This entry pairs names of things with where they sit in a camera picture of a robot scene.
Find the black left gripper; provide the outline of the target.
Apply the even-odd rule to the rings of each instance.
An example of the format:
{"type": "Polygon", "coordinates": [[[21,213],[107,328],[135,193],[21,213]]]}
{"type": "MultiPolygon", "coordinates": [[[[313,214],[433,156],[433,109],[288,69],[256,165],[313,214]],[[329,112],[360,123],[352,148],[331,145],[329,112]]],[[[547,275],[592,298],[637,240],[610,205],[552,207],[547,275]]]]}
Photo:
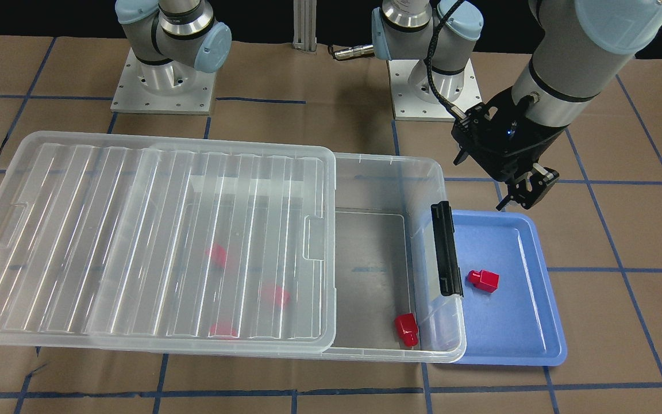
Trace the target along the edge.
{"type": "Polygon", "coordinates": [[[564,128],[527,118],[526,111],[535,104],[534,93],[513,101],[510,92],[500,92],[465,111],[452,128],[459,147],[453,163],[471,158],[495,181],[505,182],[507,192],[496,206],[500,212],[510,204],[530,210],[560,180],[560,173],[545,167],[540,157],[564,128]]]}

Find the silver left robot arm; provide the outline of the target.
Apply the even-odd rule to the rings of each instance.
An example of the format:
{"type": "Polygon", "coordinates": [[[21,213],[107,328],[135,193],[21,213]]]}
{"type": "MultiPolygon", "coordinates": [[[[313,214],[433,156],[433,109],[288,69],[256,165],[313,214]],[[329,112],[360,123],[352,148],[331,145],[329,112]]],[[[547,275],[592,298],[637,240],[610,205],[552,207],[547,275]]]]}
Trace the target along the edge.
{"type": "Polygon", "coordinates": [[[487,102],[459,100],[484,18],[467,1],[384,1],[371,13],[381,60],[416,60],[421,97],[453,118],[459,152],[507,186],[497,205],[530,209],[559,181],[541,155],[662,27],[662,1],[531,1],[544,30],[517,81],[487,102]]]}

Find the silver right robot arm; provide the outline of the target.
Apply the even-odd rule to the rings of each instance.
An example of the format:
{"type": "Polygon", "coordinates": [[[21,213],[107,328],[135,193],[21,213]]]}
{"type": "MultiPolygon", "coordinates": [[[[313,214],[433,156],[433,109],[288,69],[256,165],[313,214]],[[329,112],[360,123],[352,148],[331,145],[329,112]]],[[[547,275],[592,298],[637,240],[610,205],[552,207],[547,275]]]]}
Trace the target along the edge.
{"type": "Polygon", "coordinates": [[[114,9],[140,63],[177,62],[210,74],[228,58],[231,30],[208,1],[117,1],[114,9]]]}

